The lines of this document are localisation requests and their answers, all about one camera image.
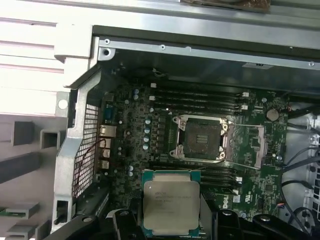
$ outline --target mesh grille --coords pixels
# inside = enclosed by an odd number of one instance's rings
[[[84,116],[83,140],[75,156],[75,166],[72,184],[72,195],[79,197],[93,181],[96,141],[98,131],[99,108],[86,105]]]

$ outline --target screw hole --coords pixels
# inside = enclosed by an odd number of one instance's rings
[[[109,55],[110,55],[109,49],[105,49],[105,50],[103,51],[103,54],[104,54],[105,56],[109,56]]]
[[[136,237],[137,237],[137,235],[135,235],[134,233],[128,235],[129,240],[136,239]]]
[[[128,211],[122,211],[120,212],[120,216],[127,216],[129,214]]]

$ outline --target sticker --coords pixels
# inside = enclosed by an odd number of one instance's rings
[[[252,68],[252,69],[270,69],[273,68],[273,65],[267,65],[267,64],[261,64],[261,63],[251,63],[251,62],[247,62],[246,64],[244,64],[242,66],[243,68]]]
[[[240,203],[240,198],[241,198],[240,195],[233,196],[233,202],[237,204]]]
[[[223,209],[227,209],[227,208],[228,208],[228,202],[229,202],[229,196],[226,195],[226,196],[224,196],[224,198],[223,198],[223,205],[222,205],[222,208],[223,208]]]

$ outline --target screw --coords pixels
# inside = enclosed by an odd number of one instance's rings
[[[85,223],[91,222],[92,218],[91,217],[85,217],[82,221],[84,221]]]
[[[122,211],[120,212],[120,216],[127,216],[129,214],[128,211]]]
[[[230,210],[223,210],[223,211],[222,211],[222,214],[225,215],[225,216],[231,216],[231,215],[232,215],[232,211],[230,211]]]
[[[260,219],[264,222],[269,222],[270,221],[270,218],[268,216],[261,216]]]

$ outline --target cable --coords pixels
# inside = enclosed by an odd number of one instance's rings
[[[288,127],[294,128],[294,129],[301,129],[301,130],[307,130],[308,126],[305,125],[300,125],[300,124],[294,124],[291,122],[288,122]],[[313,132],[314,134],[318,134],[320,136],[320,130],[315,129],[314,127],[310,127],[310,131]]]
[[[297,209],[295,209],[293,211],[293,213],[297,216],[299,213],[301,213],[302,211],[309,211],[309,213],[311,214],[312,218],[313,218],[313,222],[315,226],[320,226],[320,222],[317,219],[317,214],[315,212],[313,212],[311,209],[306,208],[304,206],[298,207]],[[292,215],[289,218],[288,224],[291,224],[293,222],[294,218],[292,217]]]
[[[76,178],[76,182],[75,182],[75,185],[74,187],[76,188],[76,195],[78,195],[79,193],[79,186],[80,186],[80,173],[81,173],[81,168],[82,166],[84,165],[84,161],[85,161],[85,158],[87,156],[87,154],[98,144],[98,143],[101,143],[102,141],[104,141],[104,149],[106,149],[106,146],[107,146],[107,140],[106,139],[100,139],[99,141],[96,141],[93,145],[91,145],[84,153],[84,155],[82,156],[82,159],[80,161],[80,167],[79,167],[79,172],[78,172],[78,176]]]
[[[303,154],[304,152],[308,151],[308,150],[320,150],[320,147],[306,147],[302,150],[300,150],[296,155],[294,155],[285,165],[284,168],[286,168],[290,163],[292,163],[293,160],[295,160],[300,154]]]
[[[301,130],[307,130],[308,129],[308,126],[294,124],[294,123],[291,123],[291,122],[288,122],[287,125],[288,125],[288,127],[291,127],[291,128],[294,128],[294,129],[301,129]]]
[[[305,228],[305,226],[302,224],[302,222],[299,220],[299,218],[295,215],[294,211],[292,211],[291,207],[289,206],[284,191],[282,189],[282,176],[283,176],[283,171],[280,171],[279,174],[279,192],[280,192],[280,197],[281,199],[285,202],[285,207],[288,210],[288,212],[290,213],[290,215],[293,217],[293,219],[296,221],[296,223],[299,225],[299,227],[301,228],[301,230],[307,234],[310,235],[309,232],[307,231],[307,229]]]
[[[277,208],[282,208],[282,209],[284,209],[284,206],[285,206],[285,204],[284,203],[279,203],[279,204],[277,204],[276,206],[275,206],[275,208],[273,209],[273,211],[272,211],[272,214],[271,215],[275,215],[275,213],[276,213],[276,211],[277,211]]]
[[[309,113],[313,113],[314,115],[319,115],[320,114],[319,111],[320,111],[320,105],[308,106],[295,111],[290,111],[288,113],[288,119],[295,119],[295,118],[307,115]]]
[[[285,169],[283,169],[283,173],[286,173],[286,172],[291,171],[296,168],[300,168],[300,167],[308,165],[308,164],[316,163],[318,161],[320,161],[320,156],[313,156],[313,157],[306,158],[300,162],[297,162],[297,163],[294,163],[290,166],[287,166]]]
[[[287,186],[289,184],[301,184],[303,185],[305,188],[313,190],[314,188],[312,187],[312,185],[310,183],[308,183],[307,181],[303,181],[303,180],[289,180],[289,181],[285,181],[281,184],[282,187]]]

